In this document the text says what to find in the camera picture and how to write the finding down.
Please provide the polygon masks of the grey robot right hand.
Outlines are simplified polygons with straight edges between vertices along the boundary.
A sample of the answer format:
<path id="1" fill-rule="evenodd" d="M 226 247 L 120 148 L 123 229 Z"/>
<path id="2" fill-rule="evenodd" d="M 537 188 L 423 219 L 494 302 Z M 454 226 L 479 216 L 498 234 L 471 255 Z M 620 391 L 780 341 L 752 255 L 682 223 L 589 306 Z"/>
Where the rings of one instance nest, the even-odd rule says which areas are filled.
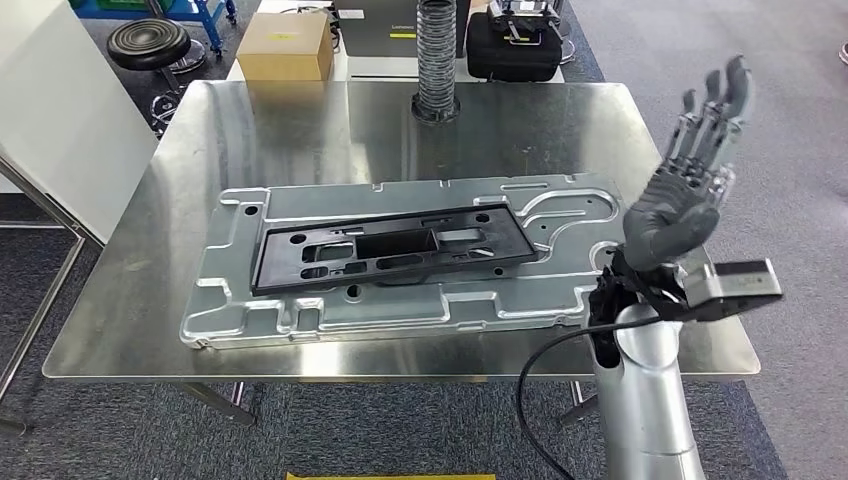
<path id="1" fill-rule="evenodd" d="M 702 101 L 682 95 L 682 111 L 662 161 L 623 220 L 623 253 L 637 271 L 672 263 L 701 247 L 714 232 L 719 209 L 735 182 L 733 162 L 755 96 L 744 56 L 705 78 Z"/>

